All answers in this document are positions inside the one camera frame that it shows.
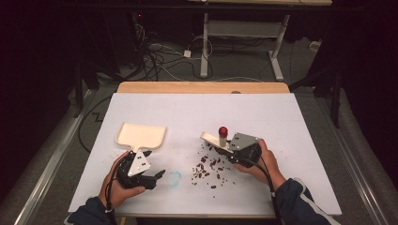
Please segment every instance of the white paper sheet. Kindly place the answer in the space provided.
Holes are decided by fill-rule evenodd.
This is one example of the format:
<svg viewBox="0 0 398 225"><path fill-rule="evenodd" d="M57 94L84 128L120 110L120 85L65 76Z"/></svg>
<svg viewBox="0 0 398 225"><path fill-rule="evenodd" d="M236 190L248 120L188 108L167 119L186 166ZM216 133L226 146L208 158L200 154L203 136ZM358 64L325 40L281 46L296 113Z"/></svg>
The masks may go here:
<svg viewBox="0 0 398 225"><path fill-rule="evenodd" d="M327 214L342 214L293 94L114 94L69 212L98 195L104 176L124 152L115 142L124 122L167 127L145 174L166 173L155 189L118 207L119 215L273 217L268 187L238 172L199 138L203 131L217 136L222 126L229 129L229 139L235 132L264 138L286 178L304 181ZM223 171L210 170L207 160L210 175L195 178L203 156L220 158L214 168Z"/></svg>

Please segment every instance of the white table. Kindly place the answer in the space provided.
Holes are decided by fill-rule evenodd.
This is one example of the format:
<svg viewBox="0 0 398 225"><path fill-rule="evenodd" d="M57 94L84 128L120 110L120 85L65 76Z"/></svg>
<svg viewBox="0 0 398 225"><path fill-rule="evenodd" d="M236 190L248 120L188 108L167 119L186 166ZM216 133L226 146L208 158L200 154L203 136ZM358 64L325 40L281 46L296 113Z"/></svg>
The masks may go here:
<svg viewBox="0 0 398 225"><path fill-rule="evenodd" d="M262 4L262 5L285 5L305 7L330 6L331 0L206 0L206 4ZM215 21L208 18L205 13L203 31L203 53L201 61L200 76L207 77L208 37L227 36L227 37L253 37L253 38L276 38L275 47L268 52L269 61L274 71L275 79L283 81L283 74L278 63L278 53L281 48L284 32L286 31L290 15L284 15L281 22L239 22L239 21Z"/></svg>
<svg viewBox="0 0 398 225"><path fill-rule="evenodd" d="M105 174L125 151L115 142L124 122L167 127L163 145L148 157L151 168L145 174L163 169L166 173L155 189L118 207L120 216L274 218L268 187L235 170L199 138L202 131L217 135L221 126L229 128L228 138L234 132L264 138L286 177L301 178L327 214L342 214L299 105L288 93L114 94L69 212L99 193ZM195 178L195 167L203 156L220 158L217 167L224 170L211 171L207 161L210 175Z"/></svg>

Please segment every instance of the jacket sleeve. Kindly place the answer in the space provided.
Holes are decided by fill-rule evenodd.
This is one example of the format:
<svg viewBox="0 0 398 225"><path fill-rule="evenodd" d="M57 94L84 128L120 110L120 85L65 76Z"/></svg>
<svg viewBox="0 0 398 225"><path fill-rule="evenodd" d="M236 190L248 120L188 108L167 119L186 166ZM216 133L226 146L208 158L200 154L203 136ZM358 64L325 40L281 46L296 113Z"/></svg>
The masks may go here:
<svg viewBox="0 0 398 225"><path fill-rule="evenodd" d="M299 179L288 179L276 191L276 204L289 224L339 224L315 203L310 190Z"/></svg>
<svg viewBox="0 0 398 225"><path fill-rule="evenodd" d="M90 198L85 205L80 206L76 212L72 213L65 221L65 224L73 225L111 225L111 221L105 214L99 197Z"/></svg>

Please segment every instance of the red knob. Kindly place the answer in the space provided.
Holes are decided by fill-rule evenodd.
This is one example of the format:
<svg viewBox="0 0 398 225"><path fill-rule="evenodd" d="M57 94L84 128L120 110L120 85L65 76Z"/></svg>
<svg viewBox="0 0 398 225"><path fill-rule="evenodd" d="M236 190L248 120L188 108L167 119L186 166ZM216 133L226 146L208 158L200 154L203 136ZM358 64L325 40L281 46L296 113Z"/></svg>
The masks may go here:
<svg viewBox="0 0 398 225"><path fill-rule="evenodd" d="M228 136L228 129L226 127L220 127L219 135L221 138L226 138Z"/></svg>

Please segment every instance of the gray floor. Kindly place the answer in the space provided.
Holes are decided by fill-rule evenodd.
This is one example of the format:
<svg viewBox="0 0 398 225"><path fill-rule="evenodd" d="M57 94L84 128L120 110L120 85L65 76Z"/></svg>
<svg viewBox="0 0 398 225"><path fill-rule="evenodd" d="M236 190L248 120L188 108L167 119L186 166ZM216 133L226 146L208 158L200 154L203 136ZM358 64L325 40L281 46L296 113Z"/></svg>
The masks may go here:
<svg viewBox="0 0 398 225"><path fill-rule="evenodd" d="M267 50L274 44L266 40L256 47L245 47L229 53L231 46L225 42L214 44L210 63L213 69L211 81L222 80L231 82L275 82L273 72L267 57ZM279 54L285 82L293 83L305 77L315 53L308 50L310 41L303 39L296 43L284 43ZM168 43L171 49L182 53L186 48ZM178 58L170 54L163 54L167 60ZM193 63L195 74L199 74L199 61L187 60ZM170 67L173 63L163 65ZM167 68L159 74L159 81L198 81L191 74L190 64L180 64ZM128 73L128 67L123 67L123 73ZM117 83L100 75L101 86L97 92L92 92L86 98L86 109L91 109L96 103L110 96L117 88ZM319 156L325 166L329 180L335 191L337 200L343 214L336 217L342 224L396 224L398 221L398 194L390 179L382 170L375 155L372 153L366 140L364 140L349 104L342 91L342 107L340 110L341 128L333 127L329 120L329 99L315 98L312 88L299 88L295 90L298 105L310 130ZM101 103L93 113L99 113L103 118L108 106L108 100ZM68 131L73 123L79 122L73 118L75 107L72 105L64 119L43 144L31 163L20 177L17 185L8 194L0 206L0 224L14 224L22 212L26 201L31 196L35 185L42 176L46 166L54 160L54 153L63 144L66 147L65 155L59 167L53 168L54 176L50 177L48 189L41 195L43 198L34 200L35 208L30 212L26 223L21 224L63 224L68 216L68 208L78 185L80 176L89 154L82 148L77 132L71 132L68 143ZM94 144L101 122L96 122L96 115L89 114L82 124L82 143L89 149ZM126 224L132 224L129 218Z"/></svg>

